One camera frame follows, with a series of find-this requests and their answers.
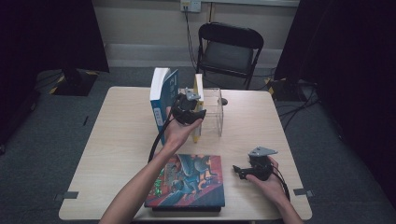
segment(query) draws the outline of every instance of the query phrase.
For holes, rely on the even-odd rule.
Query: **book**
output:
[[[201,111],[204,109],[204,84],[202,81],[202,74],[195,74],[194,80],[194,88],[193,93],[198,94],[200,98],[198,99],[197,106],[195,107],[195,111]],[[197,127],[194,131],[192,131],[192,140],[194,143],[198,142],[199,137],[201,136],[202,124]]]
[[[219,212],[225,206],[221,158],[175,154],[150,190],[145,207],[153,211]]]
[[[156,67],[151,80],[149,100],[157,124],[158,132],[161,131],[167,119],[166,107],[172,106],[178,95],[178,70],[171,72],[170,68]],[[164,135],[161,143],[165,144]]]

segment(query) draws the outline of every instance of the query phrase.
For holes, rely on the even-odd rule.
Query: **chair backrest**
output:
[[[249,49],[261,49],[264,45],[264,40],[257,31],[221,22],[209,22],[202,25],[198,36],[201,46],[202,39]]]

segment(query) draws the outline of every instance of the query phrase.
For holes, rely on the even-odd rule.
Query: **wooden table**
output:
[[[222,136],[205,131],[198,143],[192,138],[178,153],[220,155],[226,206],[219,213],[152,212],[141,207],[136,220],[265,220],[280,218],[261,192],[233,171],[233,165],[250,167],[248,152],[256,146],[278,151],[274,158],[290,189],[291,203],[302,219],[312,217],[305,195],[295,196],[303,185],[280,124],[274,102],[266,91],[221,91],[224,106]],[[149,103],[149,88],[113,87],[106,96],[64,199],[63,220],[100,219],[119,190],[148,161],[157,135]]]

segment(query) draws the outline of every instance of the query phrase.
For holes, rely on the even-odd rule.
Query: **wall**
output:
[[[185,14],[180,12],[179,1],[93,0],[93,4],[102,38],[111,45],[107,57],[117,57],[115,44],[138,49],[166,46],[181,51],[185,49],[186,55],[189,55],[187,23]],[[295,11],[296,7],[203,2],[201,13],[188,15],[194,52],[198,46],[198,29],[202,24],[207,21],[227,22],[257,30],[265,41],[258,66],[274,66],[285,44]]]

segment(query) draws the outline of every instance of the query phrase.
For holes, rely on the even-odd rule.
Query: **wall outlet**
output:
[[[201,12],[201,1],[180,0],[180,11]]]

